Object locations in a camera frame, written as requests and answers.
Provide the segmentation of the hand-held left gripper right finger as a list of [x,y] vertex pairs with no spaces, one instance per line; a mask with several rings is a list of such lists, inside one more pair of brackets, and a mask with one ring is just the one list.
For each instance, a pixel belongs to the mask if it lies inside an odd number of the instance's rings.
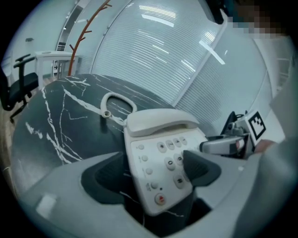
[[[186,150],[183,157],[196,197],[211,208],[207,215],[186,228],[183,235],[185,238],[233,238],[237,219],[253,188],[261,154],[243,160]],[[194,177],[194,167],[199,162],[221,169],[219,177],[207,186],[197,186],[199,179]]]

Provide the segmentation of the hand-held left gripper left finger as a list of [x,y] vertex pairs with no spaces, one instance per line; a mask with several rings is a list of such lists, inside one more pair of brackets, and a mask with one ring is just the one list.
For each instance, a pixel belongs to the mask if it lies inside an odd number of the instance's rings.
[[20,205],[50,238],[159,238],[125,208],[124,159],[114,152],[57,167],[21,195]]

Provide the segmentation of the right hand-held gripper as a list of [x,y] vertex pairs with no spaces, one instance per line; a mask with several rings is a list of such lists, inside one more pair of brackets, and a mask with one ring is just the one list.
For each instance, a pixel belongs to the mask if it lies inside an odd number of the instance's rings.
[[249,157],[262,139],[266,126],[258,110],[245,111],[244,116],[237,123],[245,128],[246,133],[244,135],[208,137],[207,141],[200,144],[199,151],[214,155],[238,153],[236,157],[242,159]]

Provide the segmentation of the white telephone base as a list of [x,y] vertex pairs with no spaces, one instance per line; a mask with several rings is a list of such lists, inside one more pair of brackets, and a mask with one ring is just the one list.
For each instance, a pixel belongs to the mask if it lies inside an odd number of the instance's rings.
[[192,193],[183,172],[183,151],[198,151],[199,144],[207,140],[200,129],[131,137],[125,128],[124,140],[136,193],[147,215],[159,215]]

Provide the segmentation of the white telephone handset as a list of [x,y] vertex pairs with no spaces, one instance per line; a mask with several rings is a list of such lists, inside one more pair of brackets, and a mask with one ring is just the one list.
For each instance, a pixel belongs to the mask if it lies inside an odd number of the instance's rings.
[[157,108],[131,113],[127,116],[125,128],[131,137],[143,137],[161,129],[179,125],[193,129],[199,126],[199,122],[185,111]]

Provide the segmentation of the person's right forearm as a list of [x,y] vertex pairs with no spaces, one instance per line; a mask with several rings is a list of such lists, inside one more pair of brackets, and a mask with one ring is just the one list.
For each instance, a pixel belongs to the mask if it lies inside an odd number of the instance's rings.
[[277,142],[268,140],[268,139],[262,139],[259,141],[259,143],[255,146],[254,153],[263,153],[265,152],[269,147],[272,145],[277,144]]

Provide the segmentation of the black high-back office chair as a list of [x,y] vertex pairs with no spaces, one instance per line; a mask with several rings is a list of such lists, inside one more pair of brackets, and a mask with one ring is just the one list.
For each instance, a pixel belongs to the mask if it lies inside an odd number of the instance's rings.
[[229,114],[220,135],[244,135],[246,133],[245,128],[237,123],[243,116],[244,114],[236,114],[232,111]]

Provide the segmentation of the grey printed t-shirt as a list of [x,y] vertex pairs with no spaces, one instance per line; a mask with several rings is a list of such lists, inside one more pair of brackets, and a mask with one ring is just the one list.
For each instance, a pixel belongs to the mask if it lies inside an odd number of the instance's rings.
[[285,139],[263,149],[233,238],[298,238],[298,35],[289,78],[271,102]]

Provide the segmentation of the round black marble table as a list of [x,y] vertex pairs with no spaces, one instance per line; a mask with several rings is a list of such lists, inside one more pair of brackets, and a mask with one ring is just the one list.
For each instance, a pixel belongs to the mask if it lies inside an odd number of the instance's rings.
[[[102,97],[119,93],[132,100],[138,110],[170,108],[156,94],[111,76],[80,74],[50,83],[38,91],[21,113],[13,135],[12,180],[18,196],[53,169],[102,154],[125,153],[122,128],[100,116]],[[189,195],[169,211],[156,217],[144,214],[137,197],[125,155],[118,158],[118,171],[103,172],[100,181],[112,183],[121,197],[126,218],[164,237],[193,224],[211,209]]]

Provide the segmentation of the white window blinds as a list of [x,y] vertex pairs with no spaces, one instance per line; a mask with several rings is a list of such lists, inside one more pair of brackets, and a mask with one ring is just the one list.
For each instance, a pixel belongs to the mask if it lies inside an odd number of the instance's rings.
[[208,134],[219,133],[231,112],[270,112],[256,43],[231,23],[208,20],[198,0],[133,0],[109,28],[92,72],[153,92]]

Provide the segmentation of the orange coat stand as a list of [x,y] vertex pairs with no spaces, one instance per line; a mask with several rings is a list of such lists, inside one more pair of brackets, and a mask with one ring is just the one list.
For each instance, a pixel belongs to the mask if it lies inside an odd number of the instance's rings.
[[91,0],[75,21],[65,50],[70,52],[68,75],[89,73],[100,40],[110,23],[110,0]]

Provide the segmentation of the white rectangular desk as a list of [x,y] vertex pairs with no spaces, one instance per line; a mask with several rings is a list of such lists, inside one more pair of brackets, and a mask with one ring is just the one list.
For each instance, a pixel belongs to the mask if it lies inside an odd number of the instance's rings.
[[66,51],[37,51],[35,52],[35,72],[38,76],[38,88],[44,87],[43,63],[46,61],[57,62],[57,79],[61,78],[63,63],[71,60],[72,53]]

